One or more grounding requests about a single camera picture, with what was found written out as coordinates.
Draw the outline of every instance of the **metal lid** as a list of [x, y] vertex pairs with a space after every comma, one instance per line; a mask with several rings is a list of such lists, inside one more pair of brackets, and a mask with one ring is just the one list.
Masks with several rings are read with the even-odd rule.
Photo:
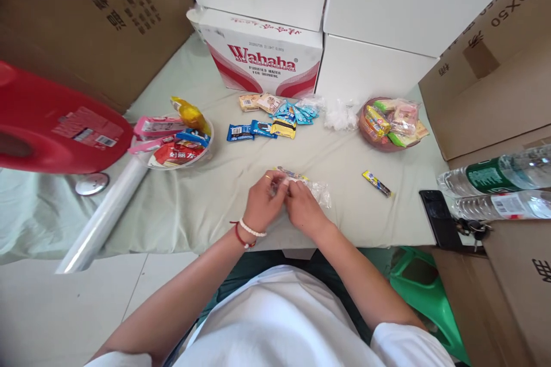
[[95, 173], [86, 175], [76, 183], [75, 190], [78, 195], [90, 196], [100, 193], [109, 185], [109, 175]]

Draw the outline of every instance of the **keys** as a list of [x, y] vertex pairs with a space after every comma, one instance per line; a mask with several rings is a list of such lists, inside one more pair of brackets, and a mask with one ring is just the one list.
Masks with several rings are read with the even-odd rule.
[[478, 245], [482, 244], [482, 240], [488, 235], [488, 231], [492, 229], [491, 226], [486, 224], [488, 221], [475, 221], [475, 220], [466, 220], [460, 218], [457, 220], [457, 230], [463, 235], [473, 235], [475, 238], [475, 251], [478, 249]]

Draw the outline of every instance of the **brown basket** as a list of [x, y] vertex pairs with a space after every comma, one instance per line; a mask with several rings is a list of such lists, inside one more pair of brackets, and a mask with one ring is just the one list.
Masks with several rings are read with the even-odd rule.
[[366, 106], [373, 106], [373, 104], [377, 100], [384, 100], [384, 99], [390, 99], [390, 97], [374, 97], [373, 99], [368, 100], [364, 103], [362, 107], [362, 113], [360, 114], [360, 120], [358, 121], [358, 127], [360, 129], [360, 132], [362, 133], [363, 138], [369, 143], [372, 147], [375, 149], [381, 151], [381, 152], [398, 152], [404, 149], [411, 148], [412, 146], [415, 146], [419, 143], [419, 140], [415, 143], [412, 143], [411, 145], [408, 145], [406, 147], [402, 146], [396, 146], [393, 144], [387, 137], [383, 137], [381, 140], [374, 141], [371, 139], [371, 136], [367, 132], [369, 129], [369, 126], [367, 125], [366, 121]]

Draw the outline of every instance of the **wahaha box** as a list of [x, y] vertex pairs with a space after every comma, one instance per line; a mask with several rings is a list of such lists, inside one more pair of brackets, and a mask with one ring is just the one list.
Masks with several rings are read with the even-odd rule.
[[199, 25], [227, 88], [284, 97], [314, 93], [321, 32], [213, 9]]

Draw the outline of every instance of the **white bowl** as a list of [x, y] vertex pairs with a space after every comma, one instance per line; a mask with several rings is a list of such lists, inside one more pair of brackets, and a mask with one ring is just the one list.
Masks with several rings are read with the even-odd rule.
[[[209, 127], [211, 128], [211, 140], [208, 141], [208, 146], [205, 148], [205, 150], [203, 152], [201, 152], [201, 154], [197, 158], [195, 158], [194, 160], [189, 161], [187, 163], [184, 163], [183, 165], [155, 166], [155, 165], [150, 165], [149, 164], [149, 159], [151, 159], [151, 156], [155, 153], [155, 151], [146, 152], [146, 153], [143, 153], [143, 154], [136, 154], [136, 155], [133, 155], [133, 156], [137, 157], [139, 159], [139, 161], [141, 163], [143, 163], [145, 166], [147, 166], [148, 168], [156, 169], [156, 170], [173, 170], [173, 169], [188, 168], [188, 167], [192, 167], [192, 166], [204, 165], [205, 163], [207, 163], [208, 161], [210, 161], [212, 159], [213, 153], [211, 152], [211, 147], [212, 147], [212, 142], [214, 141], [214, 127], [208, 119], [205, 119], [205, 120], [207, 121]], [[134, 137], [132, 139], [132, 144], [131, 145], [134, 146], [135, 142], [136, 142], [136, 138]]]

